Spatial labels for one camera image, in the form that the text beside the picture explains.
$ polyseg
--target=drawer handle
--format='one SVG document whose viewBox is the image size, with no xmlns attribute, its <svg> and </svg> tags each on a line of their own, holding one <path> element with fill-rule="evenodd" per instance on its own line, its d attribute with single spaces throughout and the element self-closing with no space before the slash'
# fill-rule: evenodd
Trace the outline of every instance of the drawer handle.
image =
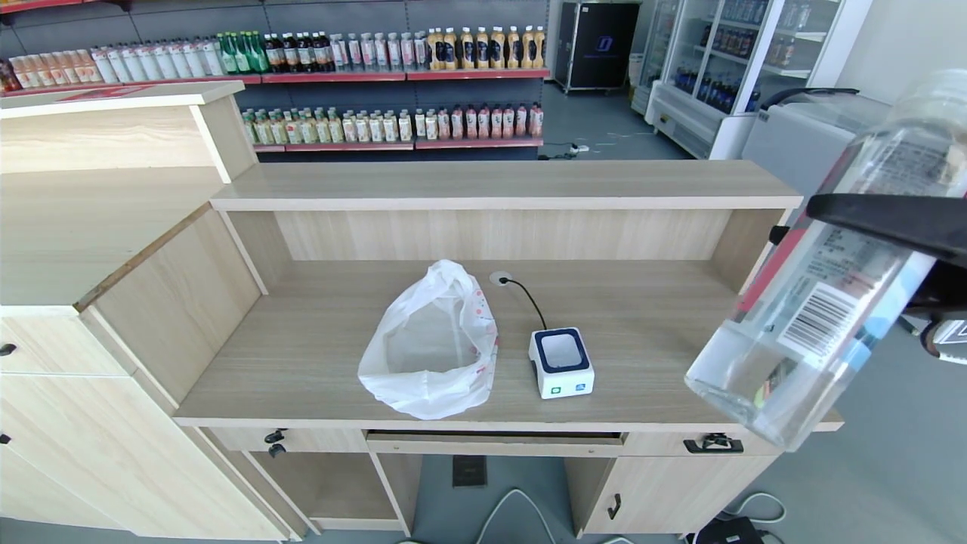
<svg viewBox="0 0 967 544">
<path fill-rule="evenodd" d="M 618 515 L 618 510 L 620 509 L 621 509 L 621 494 L 616 493 L 614 494 L 614 508 L 611 508 L 610 506 L 608 507 L 607 517 L 613 520 L 614 517 Z"/>
<path fill-rule="evenodd" d="M 282 431 L 288 431 L 288 429 L 275 429 L 265 436 L 265 443 L 274 444 L 276 442 L 285 440 L 285 435 L 282 433 Z"/>
<path fill-rule="evenodd" d="M 695 440 L 684 440 L 685 449 L 689 453 L 744 453 L 741 440 L 729 438 L 725 433 L 711 433 L 702 437 L 702 443 Z"/>
<path fill-rule="evenodd" d="M 272 444 L 269 446 L 269 456 L 275 459 L 279 453 L 285 453 L 285 446 L 282 444 Z"/>
</svg>

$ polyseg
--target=glass-door refrigerator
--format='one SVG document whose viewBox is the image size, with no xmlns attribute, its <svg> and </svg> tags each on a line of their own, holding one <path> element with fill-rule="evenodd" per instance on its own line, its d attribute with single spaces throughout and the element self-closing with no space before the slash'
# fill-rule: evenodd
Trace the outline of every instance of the glass-door refrigerator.
<svg viewBox="0 0 967 544">
<path fill-rule="evenodd" d="M 872 0 L 681 0 L 645 120 L 699 159 L 737 159 L 763 99 L 839 79 Z"/>
<path fill-rule="evenodd" d="M 644 114 L 648 108 L 648 95 L 652 92 L 652 82 L 661 79 L 668 48 L 671 46 L 671 33 L 675 29 L 678 9 L 682 0 L 659 0 L 652 12 L 652 24 L 645 44 L 641 65 L 641 78 L 634 88 L 631 109 Z"/>
</svg>

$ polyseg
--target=chest freezer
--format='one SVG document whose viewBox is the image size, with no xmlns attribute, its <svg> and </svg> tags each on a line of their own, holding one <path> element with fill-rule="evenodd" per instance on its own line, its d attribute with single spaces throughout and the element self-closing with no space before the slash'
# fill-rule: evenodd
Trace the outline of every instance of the chest freezer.
<svg viewBox="0 0 967 544">
<path fill-rule="evenodd" d="M 783 93 L 762 105 L 742 158 L 762 166 L 805 197 L 789 218 L 792 225 L 849 142 L 882 123 L 889 112 L 890 106 L 859 96 L 855 90 Z"/>
</svg>

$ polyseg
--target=counter top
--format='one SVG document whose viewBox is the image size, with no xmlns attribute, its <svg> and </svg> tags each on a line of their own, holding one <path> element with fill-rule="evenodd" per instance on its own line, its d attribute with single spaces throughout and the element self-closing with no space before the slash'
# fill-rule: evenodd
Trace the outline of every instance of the counter top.
<svg viewBox="0 0 967 544">
<path fill-rule="evenodd" d="M 225 211 L 782 209 L 802 196 L 748 161 L 480 161 L 256 165 Z"/>
<path fill-rule="evenodd" d="M 5 174 L 3 312 L 71 306 L 221 186 L 208 167 Z"/>
<path fill-rule="evenodd" d="M 483 405 L 421 421 L 366 391 L 360 357 L 389 304 L 424 261 L 302 261 L 249 311 L 175 413 L 182 425 L 353 427 L 428 431 L 739 430 L 682 376 L 728 314 L 735 293 L 697 261 L 465 261 L 500 335 Z M 548 326 L 576 326 L 595 366 L 591 395 L 542 401 L 527 358 L 541 328 L 522 291 L 487 281 L 508 270 Z M 832 414 L 819 430 L 838 428 Z"/>
<path fill-rule="evenodd" d="M 103 89 L 0 98 L 0 119 L 111 111 L 136 107 L 202 106 L 245 89 L 238 80 L 198 83 L 144 83 Z"/>
</svg>

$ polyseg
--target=barcode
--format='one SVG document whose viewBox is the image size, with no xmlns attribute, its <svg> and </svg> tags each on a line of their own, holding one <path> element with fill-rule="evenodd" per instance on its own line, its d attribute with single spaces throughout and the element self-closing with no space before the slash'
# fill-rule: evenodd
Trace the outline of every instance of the barcode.
<svg viewBox="0 0 967 544">
<path fill-rule="evenodd" d="M 778 342 L 802 355 L 827 357 L 850 330 L 859 302 L 835 287 L 817 283 Z"/>
</svg>

